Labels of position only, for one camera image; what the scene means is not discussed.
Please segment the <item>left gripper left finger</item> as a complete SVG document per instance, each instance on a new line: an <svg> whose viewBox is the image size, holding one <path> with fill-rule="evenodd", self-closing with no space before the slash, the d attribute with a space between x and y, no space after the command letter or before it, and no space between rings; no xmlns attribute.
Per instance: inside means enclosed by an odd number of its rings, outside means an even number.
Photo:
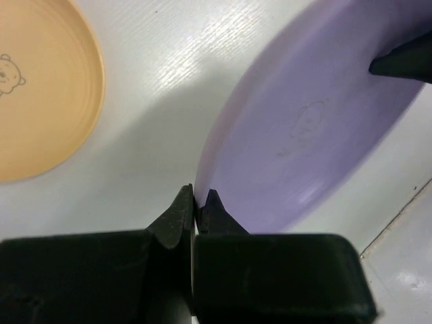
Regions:
<svg viewBox="0 0 432 324"><path fill-rule="evenodd" d="M190 323L194 199L145 229L7 239L2 323Z"/></svg>

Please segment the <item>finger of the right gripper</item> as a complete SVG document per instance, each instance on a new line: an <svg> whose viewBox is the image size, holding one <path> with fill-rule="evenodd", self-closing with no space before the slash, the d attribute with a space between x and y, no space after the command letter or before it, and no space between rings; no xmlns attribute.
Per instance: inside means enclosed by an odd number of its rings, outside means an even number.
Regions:
<svg viewBox="0 0 432 324"><path fill-rule="evenodd" d="M416 80L431 84L431 31L375 58L369 72L375 76Z"/></svg>

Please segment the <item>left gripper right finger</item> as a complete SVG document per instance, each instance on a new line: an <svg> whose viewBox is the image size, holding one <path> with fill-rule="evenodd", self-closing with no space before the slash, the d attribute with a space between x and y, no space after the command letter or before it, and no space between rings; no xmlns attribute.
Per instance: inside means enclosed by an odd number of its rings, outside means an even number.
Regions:
<svg viewBox="0 0 432 324"><path fill-rule="evenodd" d="M215 190L198 217L199 323L373 323L377 306L353 245L336 234L249 234Z"/></svg>

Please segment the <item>purple plate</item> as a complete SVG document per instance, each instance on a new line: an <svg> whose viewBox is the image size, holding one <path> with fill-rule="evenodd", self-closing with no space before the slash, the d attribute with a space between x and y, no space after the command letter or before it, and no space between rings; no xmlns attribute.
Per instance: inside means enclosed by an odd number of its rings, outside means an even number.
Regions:
<svg viewBox="0 0 432 324"><path fill-rule="evenodd" d="M430 1L313 1L259 54L202 151L195 199L215 190L248 232L277 232L336 189L421 91L372 60L428 31Z"/></svg>

